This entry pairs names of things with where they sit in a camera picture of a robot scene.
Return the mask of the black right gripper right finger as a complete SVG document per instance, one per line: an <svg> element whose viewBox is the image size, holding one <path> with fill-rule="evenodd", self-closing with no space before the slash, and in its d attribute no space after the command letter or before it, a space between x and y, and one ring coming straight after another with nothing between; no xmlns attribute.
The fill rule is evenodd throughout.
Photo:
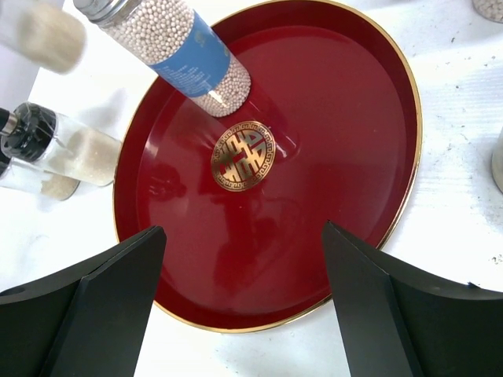
<svg viewBox="0 0 503 377"><path fill-rule="evenodd" d="M419 269L328 221L321 239L353 376L500 376L502 294Z"/></svg>

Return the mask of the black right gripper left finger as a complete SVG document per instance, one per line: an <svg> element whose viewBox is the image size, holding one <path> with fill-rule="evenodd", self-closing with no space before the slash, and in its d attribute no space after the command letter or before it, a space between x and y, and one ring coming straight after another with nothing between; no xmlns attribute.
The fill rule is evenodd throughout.
<svg viewBox="0 0 503 377"><path fill-rule="evenodd" d="M3 376L132 376L167 236L152 226L1 293Z"/></svg>

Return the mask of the tall grinder clear cap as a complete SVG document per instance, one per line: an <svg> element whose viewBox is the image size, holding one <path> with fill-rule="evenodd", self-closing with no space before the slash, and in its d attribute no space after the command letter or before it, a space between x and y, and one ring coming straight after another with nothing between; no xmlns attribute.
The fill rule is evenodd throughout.
<svg viewBox="0 0 503 377"><path fill-rule="evenodd" d="M46 1L2 1L1 44L41 68L66 74L80 62L86 29Z"/></svg>

